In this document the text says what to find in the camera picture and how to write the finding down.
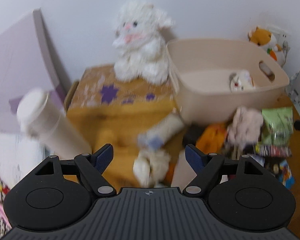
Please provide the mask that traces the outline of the beige plastic storage bin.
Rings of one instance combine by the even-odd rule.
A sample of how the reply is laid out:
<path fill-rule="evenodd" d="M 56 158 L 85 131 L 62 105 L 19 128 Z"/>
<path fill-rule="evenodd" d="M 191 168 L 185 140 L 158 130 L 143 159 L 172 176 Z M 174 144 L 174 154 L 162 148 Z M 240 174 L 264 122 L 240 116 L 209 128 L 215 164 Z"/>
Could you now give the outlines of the beige plastic storage bin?
<path fill-rule="evenodd" d="M 211 124 L 232 118 L 240 106 L 273 108 L 289 85 L 286 72 L 262 48 L 240 40 L 171 40 L 166 51 L 181 118 Z M 249 72 L 254 88 L 232 92 L 230 75 Z"/>

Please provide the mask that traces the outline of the purple white board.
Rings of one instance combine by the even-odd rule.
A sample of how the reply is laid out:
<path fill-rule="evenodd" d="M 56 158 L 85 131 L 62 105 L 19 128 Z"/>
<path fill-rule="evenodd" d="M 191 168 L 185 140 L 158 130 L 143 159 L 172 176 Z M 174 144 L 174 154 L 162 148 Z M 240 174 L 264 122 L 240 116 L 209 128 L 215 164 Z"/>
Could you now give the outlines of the purple white board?
<path fill-rule="evenodd" d="M 39 9 L 0 34 L 0 132 L 20 131 L 16 118 L 19 102 L 37 87 L 49 92 L 58 108 L 63 107 L 65 92 L 51 59 Z"/>

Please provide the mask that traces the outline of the colourful blue snack pack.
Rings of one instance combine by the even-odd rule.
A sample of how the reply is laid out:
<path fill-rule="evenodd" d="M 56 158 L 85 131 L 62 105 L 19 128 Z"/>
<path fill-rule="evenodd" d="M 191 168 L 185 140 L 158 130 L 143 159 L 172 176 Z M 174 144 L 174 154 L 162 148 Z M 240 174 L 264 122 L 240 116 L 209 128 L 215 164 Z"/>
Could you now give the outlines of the colourful blue snack pack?
<path fill-rule="evenodd" d="M 279 175 L 279 181 L 287 188 L 291 189 L 292 186 L 295 183 L 295 179 L 292 176 L 291 169 L 288 165 L 288 162 L 286 160 L 282 161 L 279 165 L 280 168 L 280 175 Z"/>

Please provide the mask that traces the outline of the orange lid container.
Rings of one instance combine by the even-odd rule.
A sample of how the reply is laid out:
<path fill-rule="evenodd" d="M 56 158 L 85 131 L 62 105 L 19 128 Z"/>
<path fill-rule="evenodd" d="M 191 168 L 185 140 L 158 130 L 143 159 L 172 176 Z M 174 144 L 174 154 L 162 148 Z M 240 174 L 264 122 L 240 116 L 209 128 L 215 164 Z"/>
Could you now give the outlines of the orange lid container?
<path fill-rule="evenodd" d="M 227 135 L 226 123 L 211 124 L 196 141 L 196 148 L 205 154 L 219 153 Z"/>

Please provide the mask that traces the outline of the pink fluffy scrunchie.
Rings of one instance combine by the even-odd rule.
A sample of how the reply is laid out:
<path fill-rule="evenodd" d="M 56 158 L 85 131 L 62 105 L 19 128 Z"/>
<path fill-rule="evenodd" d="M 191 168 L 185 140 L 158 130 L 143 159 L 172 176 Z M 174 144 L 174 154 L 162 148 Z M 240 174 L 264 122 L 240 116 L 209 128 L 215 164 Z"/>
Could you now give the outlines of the pink fluffy scrunchie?
<path fill-rule="evenodd" d="M 246 144 L 258 142 L 262 126 L 263 116 L 259 110 L 238 107 L 232 123 L 227 128 L 227 141 L 244 148 Z"/>

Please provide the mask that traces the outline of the white plush bunny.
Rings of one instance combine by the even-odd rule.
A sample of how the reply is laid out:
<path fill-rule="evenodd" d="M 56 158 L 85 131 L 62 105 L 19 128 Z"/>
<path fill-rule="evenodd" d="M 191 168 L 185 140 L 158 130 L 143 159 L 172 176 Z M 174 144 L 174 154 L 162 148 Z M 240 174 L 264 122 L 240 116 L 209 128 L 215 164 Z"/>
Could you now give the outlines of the white plush bunny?
<path fill-rule="evenodd" d="M 116 23 L 113 47 L 118 51 L 114 64 L 117 80 L 130 82 L 143 78 L 153 85 L 168 79 L 168 56 L 162 29 L 170 29 L 174 20 L 151 3 L 132 0 L 122 6 Z"/>

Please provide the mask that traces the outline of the white thermos bottle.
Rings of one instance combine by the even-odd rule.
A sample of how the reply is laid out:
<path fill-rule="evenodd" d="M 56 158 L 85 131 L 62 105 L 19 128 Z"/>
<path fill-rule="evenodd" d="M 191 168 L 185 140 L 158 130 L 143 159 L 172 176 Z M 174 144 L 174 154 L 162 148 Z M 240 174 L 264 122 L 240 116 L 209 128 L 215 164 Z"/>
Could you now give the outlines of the white thermos bottle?
<path fill-rule="evenodd" d="M 48 92 L 35 88 L 19 102 L 17 120 L 20 130 L 37 139 L 60 159 L 91 154 L 90 144 L 71 124 L 64 112 L 50 99 Z"/>

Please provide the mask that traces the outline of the brown floral tissue box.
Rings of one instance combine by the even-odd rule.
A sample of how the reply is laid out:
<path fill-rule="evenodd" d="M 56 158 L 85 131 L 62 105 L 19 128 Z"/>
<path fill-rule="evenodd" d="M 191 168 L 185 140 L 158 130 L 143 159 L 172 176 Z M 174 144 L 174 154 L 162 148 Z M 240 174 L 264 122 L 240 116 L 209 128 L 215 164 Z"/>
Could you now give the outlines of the brown floral tissue box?
<path fill-rule="evenodd" d="M 143 79 L 117 81 L 111 64 L 87 68 L 65 99 L 69 114 L 116 116 L 165 113 L 175 107 L 170 81 L 151 85 Z"/>

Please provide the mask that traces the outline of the clear barcode packet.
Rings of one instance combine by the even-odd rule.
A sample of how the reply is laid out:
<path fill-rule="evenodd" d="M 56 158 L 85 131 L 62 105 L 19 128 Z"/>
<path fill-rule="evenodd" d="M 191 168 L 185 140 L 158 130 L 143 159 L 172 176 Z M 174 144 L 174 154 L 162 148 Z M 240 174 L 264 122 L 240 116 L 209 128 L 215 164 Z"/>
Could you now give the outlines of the clear barcode packet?
<path fill-rule="evenodd" d="M 138 146 L 157 151 L 184 127 L 185 124 L 179 114 L 170 113 L 145 133 L 138 135 Z"/>

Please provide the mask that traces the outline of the black pink candy bar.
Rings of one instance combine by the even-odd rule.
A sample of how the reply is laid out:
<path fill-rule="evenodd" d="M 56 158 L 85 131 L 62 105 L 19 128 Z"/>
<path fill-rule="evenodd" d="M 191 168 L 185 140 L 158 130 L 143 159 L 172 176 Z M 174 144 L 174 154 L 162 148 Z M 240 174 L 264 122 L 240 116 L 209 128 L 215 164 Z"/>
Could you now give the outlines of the black pink candy bar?
<path fill-rule="evenodd" d="M 255 155 L 271 158 L 289 158 L 292 152 L 288 146 L 256 144 L 253 146 Z"/>

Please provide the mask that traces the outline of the orange hamster plush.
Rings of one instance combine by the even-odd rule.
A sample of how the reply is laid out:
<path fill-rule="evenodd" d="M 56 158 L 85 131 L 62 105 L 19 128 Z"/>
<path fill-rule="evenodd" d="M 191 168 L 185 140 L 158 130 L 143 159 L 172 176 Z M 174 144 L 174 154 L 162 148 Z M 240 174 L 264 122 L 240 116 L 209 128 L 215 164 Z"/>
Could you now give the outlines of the orange hamster plush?
<path fill-rule="evenodd" d="M 274 59 L 281 67 L 286 62 L 285 52 L 273 33 L 266 29 L 256 27 L 248 33 L 250 42 L 262 48 L 272 59 Z"/>

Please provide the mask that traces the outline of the green snack bag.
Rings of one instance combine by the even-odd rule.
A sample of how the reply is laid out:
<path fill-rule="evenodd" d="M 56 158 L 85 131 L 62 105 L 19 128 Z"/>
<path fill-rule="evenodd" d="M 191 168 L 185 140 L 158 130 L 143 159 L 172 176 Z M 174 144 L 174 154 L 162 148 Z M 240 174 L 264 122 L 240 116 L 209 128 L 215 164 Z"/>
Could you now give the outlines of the green snack bag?
<path fill-rule="evenodd" d="M 265 145 L 288 146 L 293 134 L 292 107 L 262 109 L 261 142 Z"/>

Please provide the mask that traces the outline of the cream scrunchie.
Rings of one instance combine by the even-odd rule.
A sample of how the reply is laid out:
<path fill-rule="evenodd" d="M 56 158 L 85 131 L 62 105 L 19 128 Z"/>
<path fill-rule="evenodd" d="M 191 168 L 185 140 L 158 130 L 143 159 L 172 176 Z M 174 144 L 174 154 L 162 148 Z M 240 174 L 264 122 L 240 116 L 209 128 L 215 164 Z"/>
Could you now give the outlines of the cream scrunchie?
<path fill-rule="evenodd" d="M 171 156 L 165 150 L 140 150 L 134 160 L 133 174 L 141 187 L 152 187 L 164 181 Z"/>

